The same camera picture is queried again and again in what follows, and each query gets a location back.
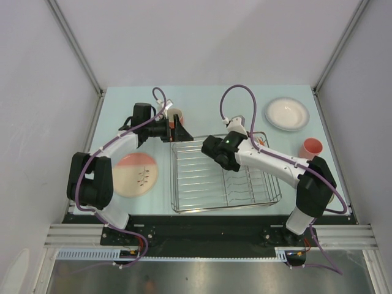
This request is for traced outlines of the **orange white bowl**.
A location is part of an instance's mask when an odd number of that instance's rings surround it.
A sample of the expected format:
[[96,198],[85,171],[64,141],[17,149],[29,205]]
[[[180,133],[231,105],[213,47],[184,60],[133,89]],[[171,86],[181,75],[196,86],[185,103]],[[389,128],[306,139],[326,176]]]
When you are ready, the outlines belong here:
[[253,137],[254,137],[254,141],[257,142],[258,144],[263,145],[263,146],[268,145],[268,139],[267,139],[266,133],[254,132]]

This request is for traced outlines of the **white deep plate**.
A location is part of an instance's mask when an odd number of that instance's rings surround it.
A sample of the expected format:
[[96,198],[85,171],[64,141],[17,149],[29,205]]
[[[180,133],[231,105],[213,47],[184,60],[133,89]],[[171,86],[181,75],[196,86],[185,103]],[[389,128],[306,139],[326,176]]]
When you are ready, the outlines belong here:
[[278,97],[265,107],[265,117],[280,130],[296,132],[307,126],[310,120],[306,106],[291,97]]

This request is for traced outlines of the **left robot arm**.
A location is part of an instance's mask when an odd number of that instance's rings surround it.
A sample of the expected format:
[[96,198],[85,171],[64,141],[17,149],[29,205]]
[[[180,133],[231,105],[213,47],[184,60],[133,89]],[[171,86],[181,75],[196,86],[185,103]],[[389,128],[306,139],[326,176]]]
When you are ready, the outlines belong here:
[[114,139],[94,154],[77,152],[72,157],[67,198],[79,211],[93,213],[104,224],[116,227],[113,236],[123,245],[135,239],[135,229],[127,224],[129,214],[114,199],[112,168],[149,138],[159,137],[164,143],[194,139],[177,116],[173,124],[170,126],[169,119],[151,104],[136,103],[133,115]]

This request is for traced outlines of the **orange mug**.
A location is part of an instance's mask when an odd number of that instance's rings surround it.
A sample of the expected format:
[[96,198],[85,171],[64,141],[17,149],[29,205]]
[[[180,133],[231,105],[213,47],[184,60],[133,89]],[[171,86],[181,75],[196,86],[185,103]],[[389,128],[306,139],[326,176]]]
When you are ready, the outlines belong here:
[[175,127],[175,118],[178,117],[181,124],[184,122],[183,112],[178,108],[169,108],[167,110],[167,115],[169,119],[169,126],[171,128]]

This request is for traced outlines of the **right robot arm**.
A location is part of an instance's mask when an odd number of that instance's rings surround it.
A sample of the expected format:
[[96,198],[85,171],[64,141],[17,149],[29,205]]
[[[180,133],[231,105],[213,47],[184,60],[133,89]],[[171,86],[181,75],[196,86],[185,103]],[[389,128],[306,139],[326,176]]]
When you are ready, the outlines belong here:
[[336,182],[324,159],[290,157],[256,143],[249,135],[231,131],[224,138],[208,136],[202,153],[223,169],[238,172],[249,167],[267,172],[296,190],[295,207],[281,230],[290,246],[304,239],[309,225],[326,211],[336,193]]

